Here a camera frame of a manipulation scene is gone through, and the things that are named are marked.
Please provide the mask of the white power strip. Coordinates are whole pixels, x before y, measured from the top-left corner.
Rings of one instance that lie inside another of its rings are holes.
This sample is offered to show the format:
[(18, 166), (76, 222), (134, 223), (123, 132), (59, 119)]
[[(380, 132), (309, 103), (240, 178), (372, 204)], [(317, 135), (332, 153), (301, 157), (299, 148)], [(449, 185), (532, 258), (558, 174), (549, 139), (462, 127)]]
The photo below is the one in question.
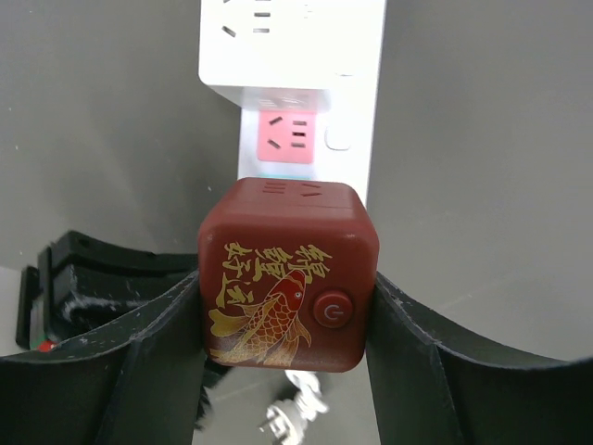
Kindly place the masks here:
[(345, 183), (365, 201), (380, 65), (381, 53), (372, 88), (343, 107), (242, 108), (237, 176)]

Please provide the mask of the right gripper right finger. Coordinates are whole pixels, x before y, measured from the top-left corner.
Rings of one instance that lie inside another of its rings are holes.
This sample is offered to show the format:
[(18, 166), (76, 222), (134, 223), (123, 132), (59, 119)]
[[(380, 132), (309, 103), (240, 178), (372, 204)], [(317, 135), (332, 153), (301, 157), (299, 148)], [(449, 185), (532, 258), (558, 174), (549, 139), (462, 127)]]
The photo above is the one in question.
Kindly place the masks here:
[(383, 444), (589, 444), (592, 360), (518, 350), (377, 276), (366, 346)]

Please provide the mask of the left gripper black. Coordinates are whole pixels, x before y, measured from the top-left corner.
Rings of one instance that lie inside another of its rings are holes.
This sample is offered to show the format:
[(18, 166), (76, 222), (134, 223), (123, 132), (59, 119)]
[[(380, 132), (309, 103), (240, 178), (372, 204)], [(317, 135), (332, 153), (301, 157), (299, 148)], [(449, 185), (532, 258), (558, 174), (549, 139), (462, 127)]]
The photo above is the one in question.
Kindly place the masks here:
[(48, 350), (145, 305), (196, 269), (195, 253), (156, 254), (68, 231), (19, 274), (16, 344)]

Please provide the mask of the red cube plug adapter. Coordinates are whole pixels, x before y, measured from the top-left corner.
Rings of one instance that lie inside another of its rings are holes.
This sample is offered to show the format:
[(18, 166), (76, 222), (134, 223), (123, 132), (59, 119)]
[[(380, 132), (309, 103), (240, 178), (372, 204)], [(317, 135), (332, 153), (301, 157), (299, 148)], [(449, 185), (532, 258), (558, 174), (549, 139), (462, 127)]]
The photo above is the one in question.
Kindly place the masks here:
[(197, 238), (207, 355), (342, 373), (361, 360), (379, 238), (347, 184), (238, 180)]

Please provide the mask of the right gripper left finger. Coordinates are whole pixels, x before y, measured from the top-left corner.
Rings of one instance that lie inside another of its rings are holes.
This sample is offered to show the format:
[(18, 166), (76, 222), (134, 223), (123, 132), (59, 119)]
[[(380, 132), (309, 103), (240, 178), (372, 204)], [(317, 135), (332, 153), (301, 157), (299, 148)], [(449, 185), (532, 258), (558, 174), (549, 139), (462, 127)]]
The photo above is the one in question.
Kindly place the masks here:
[(4, 444), (189, 444), (205, 354), (198, 274), (48, 352), (1, 359)]

